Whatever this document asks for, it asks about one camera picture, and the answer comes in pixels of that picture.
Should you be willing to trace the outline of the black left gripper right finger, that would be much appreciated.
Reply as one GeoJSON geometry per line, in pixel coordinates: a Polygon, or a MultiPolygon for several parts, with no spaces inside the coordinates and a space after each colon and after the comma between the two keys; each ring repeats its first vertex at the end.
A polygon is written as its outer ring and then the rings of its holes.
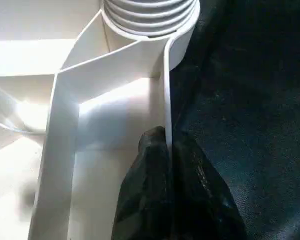
{"type": "Polygon", "coordinates": [[[171,150],[172,239],[246,240],[233,195],[196,140],[179,133],[171,150]]]}

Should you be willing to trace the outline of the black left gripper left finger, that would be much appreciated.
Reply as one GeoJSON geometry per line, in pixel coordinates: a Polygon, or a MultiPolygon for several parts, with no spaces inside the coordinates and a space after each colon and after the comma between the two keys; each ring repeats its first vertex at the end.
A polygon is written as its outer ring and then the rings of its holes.
{"type": "Polygon", "coordinates": [[[170,237],[170,167],[165,128],[142,134],[138,153],[117,199],[113,240],[167,240],[170,237]]]}

